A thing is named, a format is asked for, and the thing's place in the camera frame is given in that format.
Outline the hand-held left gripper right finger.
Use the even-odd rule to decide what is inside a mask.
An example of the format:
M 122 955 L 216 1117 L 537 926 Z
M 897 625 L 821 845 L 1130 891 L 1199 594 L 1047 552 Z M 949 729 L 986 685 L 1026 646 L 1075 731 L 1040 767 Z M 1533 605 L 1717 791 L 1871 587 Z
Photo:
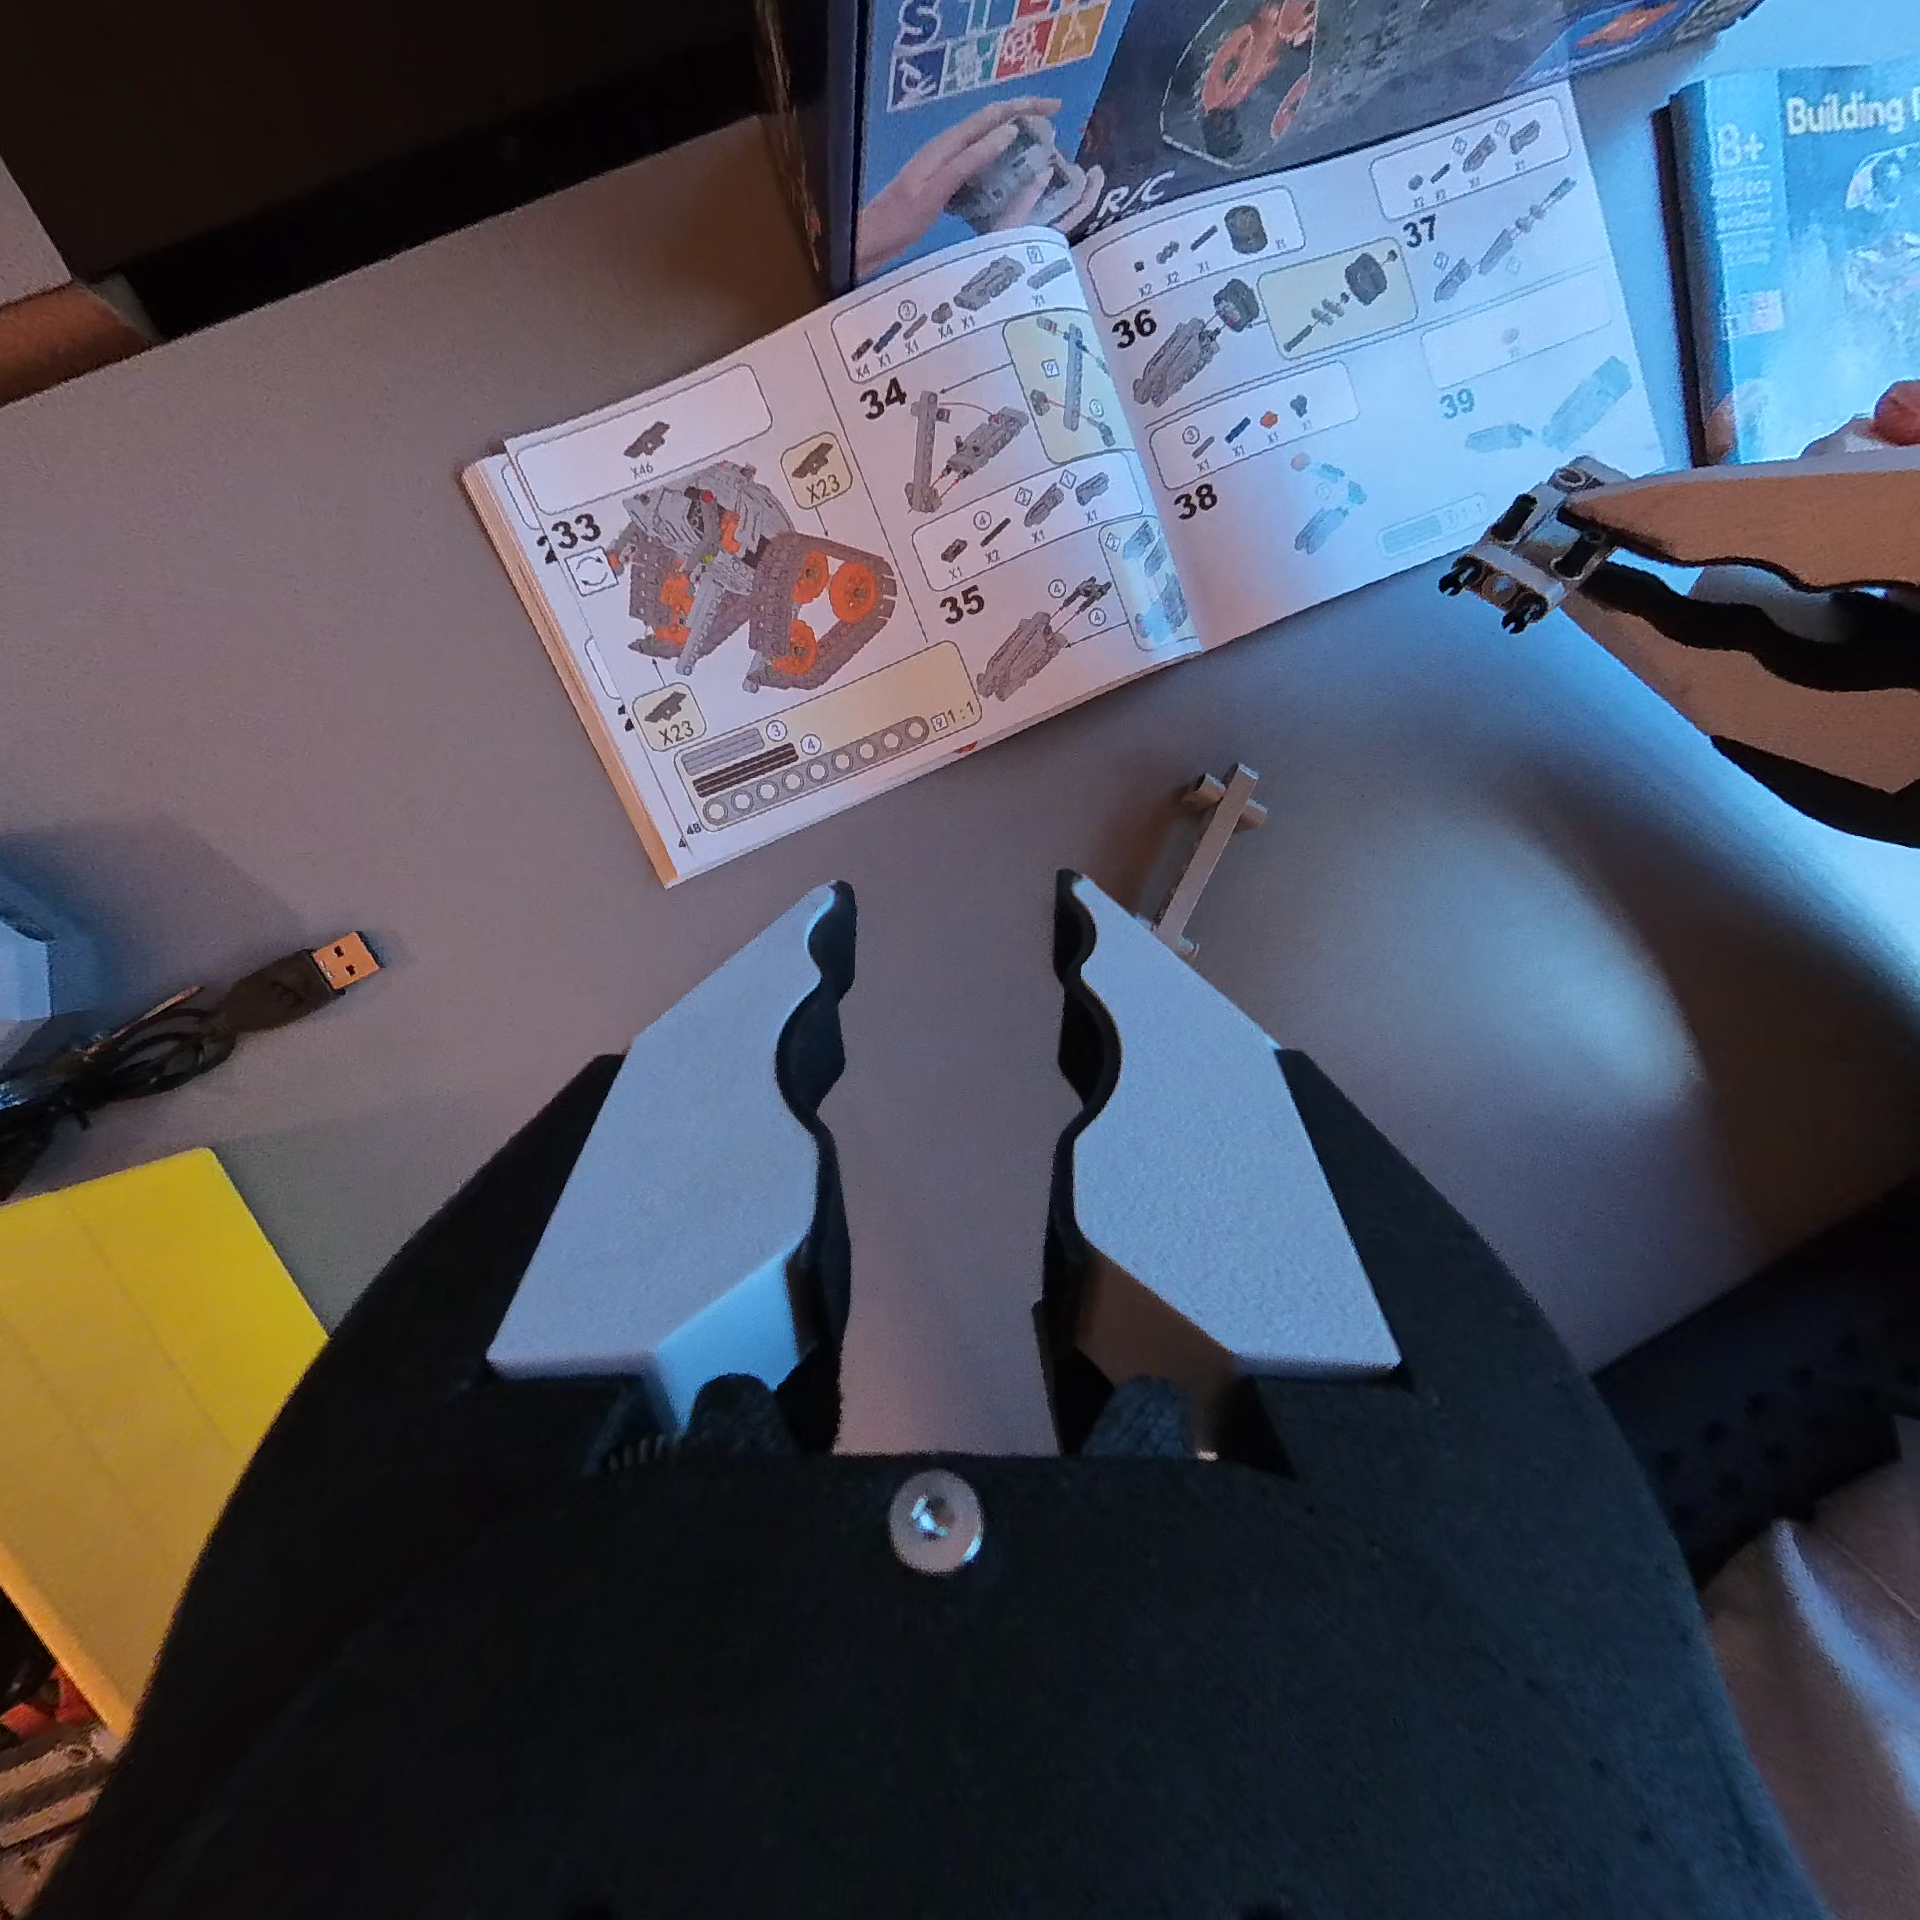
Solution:
M 1063 1451 L 1149 1375 L 1203 1448 L 1260 1456 L 1257 1375 L 1402 1367 L 1296 1111 L 1281 1043 L 1092 879 L 1060 870 L 1060 1069 L 1083 1107 L 1058 1141 L 1039 1304 Z

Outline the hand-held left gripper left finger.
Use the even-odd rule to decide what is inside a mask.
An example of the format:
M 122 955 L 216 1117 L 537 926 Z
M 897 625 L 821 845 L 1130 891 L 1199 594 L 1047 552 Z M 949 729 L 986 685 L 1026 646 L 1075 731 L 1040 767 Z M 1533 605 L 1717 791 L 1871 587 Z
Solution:
M 821 1103 L 855 931 L 852 889 L 816 887 L 637 1032 L 492 1338 L 500 1375 L 636 1375 L 666 1433 L 755 1375 L 832 1443 L 851 1248 Z

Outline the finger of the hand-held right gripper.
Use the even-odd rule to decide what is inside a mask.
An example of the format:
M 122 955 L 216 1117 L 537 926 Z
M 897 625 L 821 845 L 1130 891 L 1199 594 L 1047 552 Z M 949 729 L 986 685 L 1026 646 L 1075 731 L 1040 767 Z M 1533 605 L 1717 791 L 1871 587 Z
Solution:
M 1749 565 L 1820 589 L 1919 587 L 1919 450 L 1669 471 L 1575 493 L 1595 567 L 1625 546 L 1675 567 Z
M 1589 634 L 1788 803 L 1873 841 L 1919 841 L 1915 592 L 1593 573 Z

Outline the grey beam with black pins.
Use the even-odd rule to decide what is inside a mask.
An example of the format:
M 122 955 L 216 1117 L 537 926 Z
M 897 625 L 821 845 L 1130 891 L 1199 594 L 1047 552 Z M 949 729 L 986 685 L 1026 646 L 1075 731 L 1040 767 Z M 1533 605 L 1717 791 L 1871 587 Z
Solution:
M 1523 632 L 1551 608 L 1560 608 L 1617 550 L 1611 536 L 1575 526 L 1567 504 L 1624 479 L 1624 471 L 1587 454 L 1557 465 L 1545 482 L 1515 496 L 1487 535 L 1457 557 L 1441 592 L 1479 595 L 1503 610 L 1508 632 Z

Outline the grey cross beam assembly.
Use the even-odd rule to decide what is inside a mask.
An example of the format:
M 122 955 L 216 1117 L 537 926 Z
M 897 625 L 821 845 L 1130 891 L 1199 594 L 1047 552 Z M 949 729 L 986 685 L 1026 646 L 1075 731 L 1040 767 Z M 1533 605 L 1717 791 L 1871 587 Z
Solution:
M 1257 784 L 1260 771 L 1237 760 L 1227 774 L 1200 774 L 1181 792 L 1181 806 L 1204 818 L 1203 830 L 1159 913 L 1152 918 L 1140 913 L 1139 918 L 1187 962 L 1196 958 L 1188 921 L 1235 833 L 1251 831 L 1267 818 L 1267 806 L 1257 799 Z

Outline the white building instruction booklet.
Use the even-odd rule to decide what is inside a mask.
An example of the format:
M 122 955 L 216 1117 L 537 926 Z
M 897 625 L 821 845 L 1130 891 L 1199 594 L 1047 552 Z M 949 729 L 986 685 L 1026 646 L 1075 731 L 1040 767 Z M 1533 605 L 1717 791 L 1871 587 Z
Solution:
M 465 490 L 666 882 L 1665 461 L 1568 85 L 997 230 Z

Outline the blue cover booklet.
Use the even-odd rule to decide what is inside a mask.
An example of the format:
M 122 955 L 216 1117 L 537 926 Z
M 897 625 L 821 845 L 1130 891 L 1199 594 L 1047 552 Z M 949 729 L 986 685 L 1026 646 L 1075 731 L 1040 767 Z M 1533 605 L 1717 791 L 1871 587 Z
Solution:
M 1919 59 L 1698 80 L 1669 129 L 1704 459 L 1791 459 L 1919 370 Z

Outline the yellow plastic bin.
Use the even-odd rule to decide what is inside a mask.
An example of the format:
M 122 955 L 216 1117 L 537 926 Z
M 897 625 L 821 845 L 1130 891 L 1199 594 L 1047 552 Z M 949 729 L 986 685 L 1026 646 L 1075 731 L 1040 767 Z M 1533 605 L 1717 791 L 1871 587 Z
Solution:
M 119 1737 L 323 1342 L 207 1146 L 2 1208 L 5 1593 Z

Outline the black dotted fabric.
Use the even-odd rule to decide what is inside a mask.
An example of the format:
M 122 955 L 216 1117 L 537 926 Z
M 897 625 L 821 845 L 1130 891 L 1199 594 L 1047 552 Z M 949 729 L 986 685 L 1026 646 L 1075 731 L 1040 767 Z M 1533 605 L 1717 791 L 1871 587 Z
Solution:
M 1698 1586 L 1896 1458 L 1919 1411 L 1919 1189 L 1825 1230 L 1593 1375 Z

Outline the dark blue robot kit box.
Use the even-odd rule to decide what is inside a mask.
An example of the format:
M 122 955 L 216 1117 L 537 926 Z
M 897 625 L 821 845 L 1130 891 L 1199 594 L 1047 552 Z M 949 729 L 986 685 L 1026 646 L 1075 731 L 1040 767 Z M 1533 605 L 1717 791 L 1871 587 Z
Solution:
M 1083 232 L 1751 1 L 761 1 L 759 69 L 828 293 L 969 232 Z

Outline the pile of building pieces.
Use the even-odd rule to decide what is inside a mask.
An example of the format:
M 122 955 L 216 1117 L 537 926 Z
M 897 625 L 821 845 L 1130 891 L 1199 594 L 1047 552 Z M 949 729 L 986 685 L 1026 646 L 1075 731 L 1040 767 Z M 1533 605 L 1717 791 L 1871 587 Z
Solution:
M 55 1664 L 2 1713 L 2 1912 L 24 1915 L 72 1847 L 124 1747 Z

